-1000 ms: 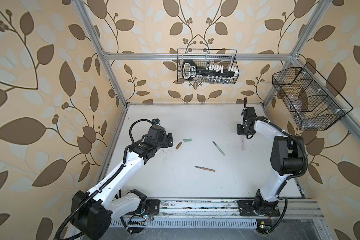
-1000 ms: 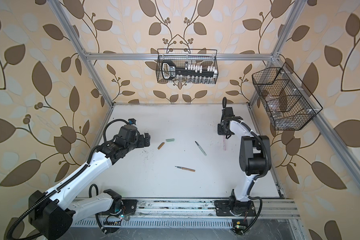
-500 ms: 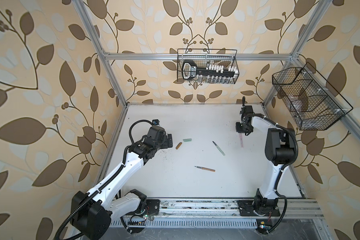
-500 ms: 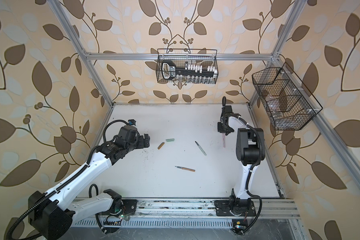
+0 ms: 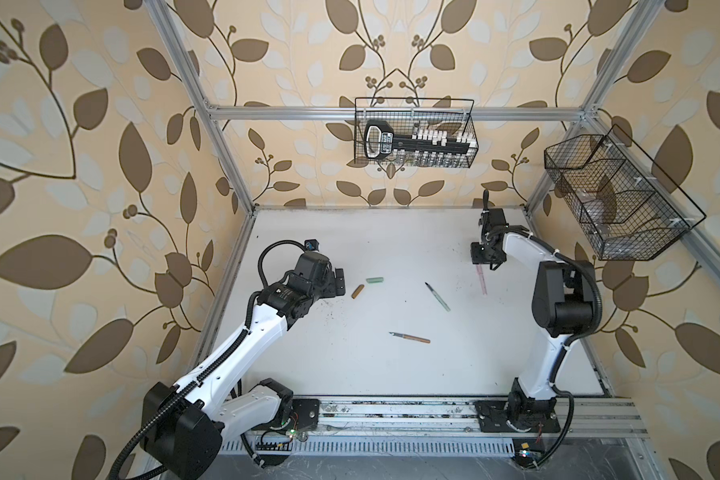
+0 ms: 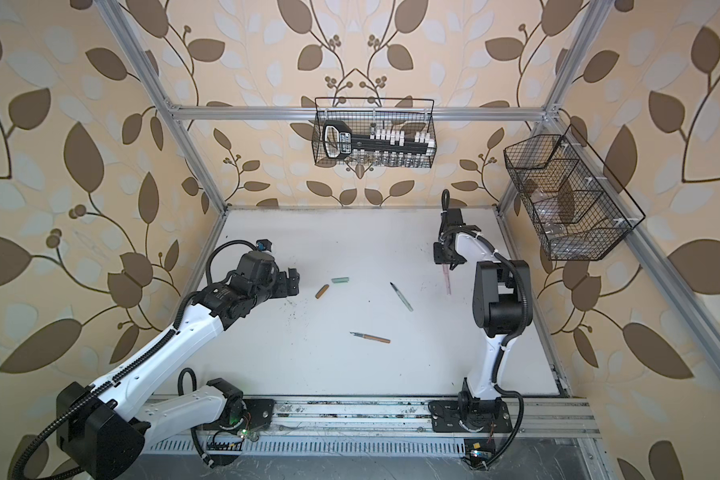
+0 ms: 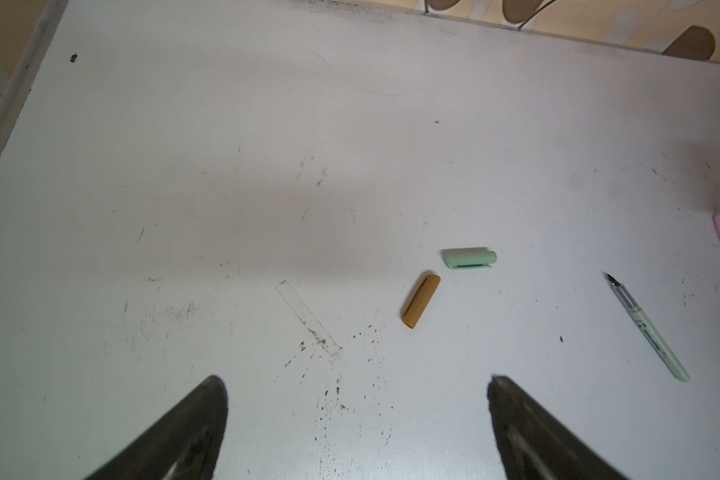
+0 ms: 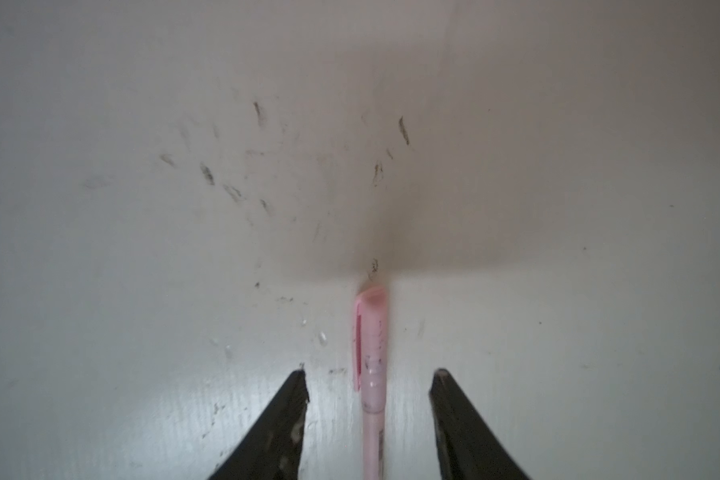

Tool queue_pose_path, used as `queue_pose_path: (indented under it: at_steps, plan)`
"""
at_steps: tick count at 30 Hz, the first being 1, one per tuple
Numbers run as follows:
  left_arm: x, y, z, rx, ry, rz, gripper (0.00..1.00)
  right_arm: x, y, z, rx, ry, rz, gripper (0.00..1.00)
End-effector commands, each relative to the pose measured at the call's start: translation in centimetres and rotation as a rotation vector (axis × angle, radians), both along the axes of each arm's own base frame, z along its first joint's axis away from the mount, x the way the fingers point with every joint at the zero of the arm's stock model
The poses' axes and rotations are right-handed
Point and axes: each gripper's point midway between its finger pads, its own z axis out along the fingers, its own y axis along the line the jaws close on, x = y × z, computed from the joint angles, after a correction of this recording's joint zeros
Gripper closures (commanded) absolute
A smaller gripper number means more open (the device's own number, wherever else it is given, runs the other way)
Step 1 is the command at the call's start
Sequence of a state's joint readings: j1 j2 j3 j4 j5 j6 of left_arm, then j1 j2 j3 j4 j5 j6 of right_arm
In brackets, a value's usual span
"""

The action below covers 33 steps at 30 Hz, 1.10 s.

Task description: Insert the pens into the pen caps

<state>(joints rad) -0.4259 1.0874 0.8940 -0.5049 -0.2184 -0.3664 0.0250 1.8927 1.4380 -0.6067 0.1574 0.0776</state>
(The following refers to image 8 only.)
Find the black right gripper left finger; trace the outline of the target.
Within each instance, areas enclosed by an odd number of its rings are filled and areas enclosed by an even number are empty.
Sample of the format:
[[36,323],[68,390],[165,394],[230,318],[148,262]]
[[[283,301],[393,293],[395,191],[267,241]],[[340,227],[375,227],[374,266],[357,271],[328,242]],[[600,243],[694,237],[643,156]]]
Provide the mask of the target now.
[[292,371],[212,479],[296,479],[309,393],[306,372]]

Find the pink pen cap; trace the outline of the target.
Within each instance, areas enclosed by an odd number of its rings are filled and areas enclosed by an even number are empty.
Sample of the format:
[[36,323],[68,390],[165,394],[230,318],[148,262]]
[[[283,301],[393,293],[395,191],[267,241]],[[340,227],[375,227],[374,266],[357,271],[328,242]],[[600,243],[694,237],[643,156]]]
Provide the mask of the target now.
[[363,411],[382,413],[386,405],[389,296],[383,286],[357,295],[352,323],[353,386]]

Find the pink pen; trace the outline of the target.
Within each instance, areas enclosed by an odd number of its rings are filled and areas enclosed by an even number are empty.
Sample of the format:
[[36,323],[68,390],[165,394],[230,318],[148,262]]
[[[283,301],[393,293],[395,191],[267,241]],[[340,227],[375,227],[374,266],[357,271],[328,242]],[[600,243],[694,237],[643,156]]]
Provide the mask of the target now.
[[363,479],[384,477],[385,413],[363,413]]

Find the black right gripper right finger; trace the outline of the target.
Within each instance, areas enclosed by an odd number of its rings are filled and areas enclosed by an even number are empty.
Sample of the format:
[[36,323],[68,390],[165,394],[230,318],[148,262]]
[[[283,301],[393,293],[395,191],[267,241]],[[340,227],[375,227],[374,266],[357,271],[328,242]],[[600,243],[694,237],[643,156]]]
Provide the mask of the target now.
[[434,372],[429,399],[443,479],[529,479],[448,370]]

